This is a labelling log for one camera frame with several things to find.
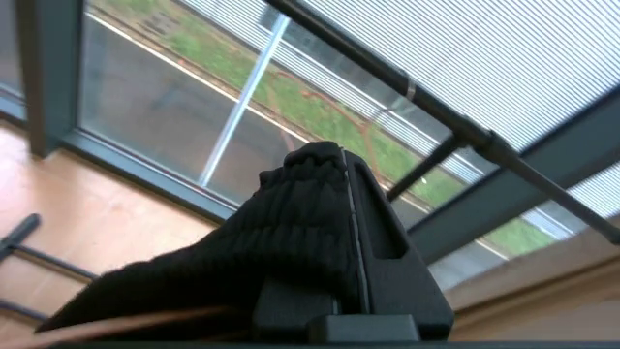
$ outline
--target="grass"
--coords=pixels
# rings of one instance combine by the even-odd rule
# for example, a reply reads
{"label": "grass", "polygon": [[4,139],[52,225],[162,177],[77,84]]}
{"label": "grass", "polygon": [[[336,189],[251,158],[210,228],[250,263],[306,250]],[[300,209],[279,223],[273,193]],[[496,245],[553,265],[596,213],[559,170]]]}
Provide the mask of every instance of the grass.
{"label": "grass", "polygon": [[[180,24],[163,42],[177,53],[202,66],[209,73],[241,89],[256,62],[256,54],[227,38],[201,19],[183,12],[169,1],[163,0],[92,0],[96,5],[113,9],[116,15],[133,22],[136,17],[148,16],[153,11],[166,13],[179,19]],[[364,158],[371,164],[368,148],[362,134],[347,117],[318,98],[306,98],[302,91],[311,87],[292,79],[273,76],[277,68],[270,66],[259,83],[253,99],[277,109],[283,117],[310,134],[324,140],[335,141]],[[272,106],[276,96],[277,106]],[[361,120],[341,106],[349,117]],[[375,153],[378,170],[388,180],[395,182],[415,166],[420,158],[376,127],[371,127],[370,144]],[[431,206],[439,206],[458,192],[465,184],[439,169],[426,177],[426,184],[418,183],[411,193]],[[511,255],[527,253],[544,247],[553,239],[529,223],[517,218],[486,236],[486,240]]]}

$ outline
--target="corrugated metal wall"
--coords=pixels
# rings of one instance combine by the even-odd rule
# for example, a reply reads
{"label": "corrugated metal wall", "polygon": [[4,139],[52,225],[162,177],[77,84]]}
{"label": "corrugated metal wall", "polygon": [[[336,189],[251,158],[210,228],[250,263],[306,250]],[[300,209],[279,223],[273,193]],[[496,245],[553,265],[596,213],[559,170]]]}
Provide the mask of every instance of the corrugated metal wall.
{"label": "corrugated metal wall", "polygon": [[[268,32],[259,25],[264,2],[182,1],[251,46],[260,49],[266,43]],[[617,1],[325,0],[312,4],[453,108],[499,132],[518,149],[620,81]],[[386,107],[286,43],[273,59],[362,115],[370,117]],[[378,123],[424,155],[440,141],[393,112]],[[466,158],[452,156],[443,167],[472,183],[483,171]],[[606,177],[612,179],[620,182],[617,172]],[[605,185],[596,183],[574,194],[609,215],[610,207],[620,206],[620,192],[613,196],[607,192],[604,203],[588,202],[597,197],[598,185]],[[576,227],[557,222],[565,216],[557,209],[539,208],[524,214],[558,238]]]}

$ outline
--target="asphalt road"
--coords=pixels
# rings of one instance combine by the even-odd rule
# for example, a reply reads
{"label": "asphalt road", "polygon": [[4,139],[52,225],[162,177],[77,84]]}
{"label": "asphalt road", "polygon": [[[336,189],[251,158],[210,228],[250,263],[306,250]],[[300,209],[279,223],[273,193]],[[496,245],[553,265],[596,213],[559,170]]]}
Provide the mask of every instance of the asphalt road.
{"label": "asphalt road", "polygon": [[[234,100],[92,19],[86,21],[85,38],[82,125],[198,179]],[[258,187],[260,171],[280,166],[289,151],[302,145],[246,111],[208,187],[243,202]],[[406,226],[425,214],[402,201],[394,208]],[[432,270],[440,285],[449,287],[502,261],[474,243]]]}

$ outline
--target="black mesh fabric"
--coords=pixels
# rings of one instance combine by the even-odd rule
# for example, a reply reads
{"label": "black mesh fabric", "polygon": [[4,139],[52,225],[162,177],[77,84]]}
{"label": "black mesh fabric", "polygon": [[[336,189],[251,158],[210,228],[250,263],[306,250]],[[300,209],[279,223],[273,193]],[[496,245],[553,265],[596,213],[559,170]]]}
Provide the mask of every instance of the black mesh fabric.
{"label": "black mesh fabric", "polygon": [[251,311],[266,275],[357,302],[345,165],[336,143],[309,143],[199,242],[94,280],[38,331],[110,317],[227,304]]}

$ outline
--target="wooden floor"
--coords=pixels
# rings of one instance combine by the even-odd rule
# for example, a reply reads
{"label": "wooden floor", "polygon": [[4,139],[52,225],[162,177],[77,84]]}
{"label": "wooden floor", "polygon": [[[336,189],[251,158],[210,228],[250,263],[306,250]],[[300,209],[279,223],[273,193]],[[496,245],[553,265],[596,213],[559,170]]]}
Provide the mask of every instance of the wooden floor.
{"label": "wooden floor", "polygon": [[[23,133],[0,121],[0,237],[34,212],[43,223],[26,245],[96,273],[186,246],[215,227],[69,152],[34,159]],[[0,262],[0,298],[45,314],[83,286],[17,256]],[[32,330],[0,313],[0,342]]]}

